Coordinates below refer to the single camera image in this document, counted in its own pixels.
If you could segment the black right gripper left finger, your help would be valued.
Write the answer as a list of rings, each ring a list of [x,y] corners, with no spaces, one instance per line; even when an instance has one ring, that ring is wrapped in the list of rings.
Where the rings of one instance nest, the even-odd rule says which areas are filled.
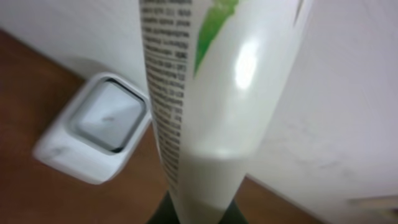
[[[166,192],[164,198],[159,203],[153,216],[146,222],[147,224],[180,224],[177,213],[175,211],[172,198],[169,191]]]

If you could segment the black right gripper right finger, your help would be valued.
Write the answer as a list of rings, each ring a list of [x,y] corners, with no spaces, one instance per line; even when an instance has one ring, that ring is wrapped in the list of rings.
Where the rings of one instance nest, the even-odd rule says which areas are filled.
[[[237,203],[233,200],[225,211],[219,224],[248,224],[249,222],[240,211]]]

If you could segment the white tube tan cap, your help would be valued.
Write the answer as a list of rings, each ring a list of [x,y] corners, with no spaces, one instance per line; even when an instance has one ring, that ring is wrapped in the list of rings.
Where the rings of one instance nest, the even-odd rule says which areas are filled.
[[[159,156],[180,223],[219,223],[297,56],[311,1],[143,0]]]

